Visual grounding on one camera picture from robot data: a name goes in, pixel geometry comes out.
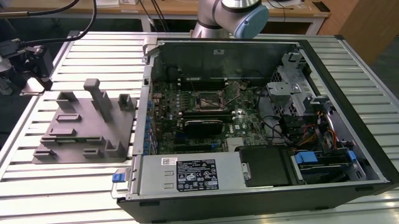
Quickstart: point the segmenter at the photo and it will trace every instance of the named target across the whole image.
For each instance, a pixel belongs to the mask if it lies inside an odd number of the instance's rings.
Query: wooden desk
[[[0,0],[5,4],[6,11],[43,11],[66,6],[71,0]],[[157,14],[153,3],[143,1],[145,7],[150,14]],[[166,19],[197,20],[198,3],[182,0],[158,0]],[[305,4],[290,6],[293,10],[271,8],[269,21],[277,22],[307,22],[311,23],[306,34],[315,35],[321,29],[325,19],[330,13],[321,12],[314,6],[311,0]],[[81,2],[65,13],[49,15],[53,18],[90,18],[93,13],[93,0],[81,0]],[[151,25],[145,14],[142,5],[122,4],[117,8],[101,8],[99,18],[123,18],[141,19],[143,31],[151,32]]]

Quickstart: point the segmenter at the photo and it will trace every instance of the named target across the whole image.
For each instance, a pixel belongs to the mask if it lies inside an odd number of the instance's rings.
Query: warning label
[[[215,160],[178,161],[178,191],[219,189]]]

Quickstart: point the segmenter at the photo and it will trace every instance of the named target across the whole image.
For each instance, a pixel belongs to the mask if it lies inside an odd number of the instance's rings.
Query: slotted aluminum table
[[[109,96],[141,94],[146,37],[189,37],[187,33],[91,32],[66,43],[55,59],[53,91],[34,97],[0,152],[0,220],[22,223],[135,223],[111,198],[113,173],[125,163],[35,165],[34,151],[55,115],[59,91],[83,90],[87,78],[99,78]],[[399,102],[346,41],[334,36],[261,35],[258,38],[307,39],[347,95],[372,133],[399,167]],[[322,84],[315,84],[323,92]],[[127,185],[119,185],[119,191]],[[399,191],[360,198],[335,209],[263,216],[231,217],[186,223],[398,223]]]

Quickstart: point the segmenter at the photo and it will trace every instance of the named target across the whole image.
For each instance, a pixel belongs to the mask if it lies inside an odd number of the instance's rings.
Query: blue latch
[[[125,182],[125,174],[114,174],[113,183],[123,183],[123,182]]]
[[[318,157],[314,152],[299,152],[295,155],[297,163],[305,163],[305,162],[318,162]]]
[[[354,151],[349,151],[349,156],[350,156],[351,161],[357,160],[357,155],[356,155]]]

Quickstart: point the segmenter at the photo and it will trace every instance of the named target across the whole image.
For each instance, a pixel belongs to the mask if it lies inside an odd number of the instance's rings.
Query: cardboard box
[[[139,3],[139,0],[121,0],[119,2],[121,4],[137,5]]]

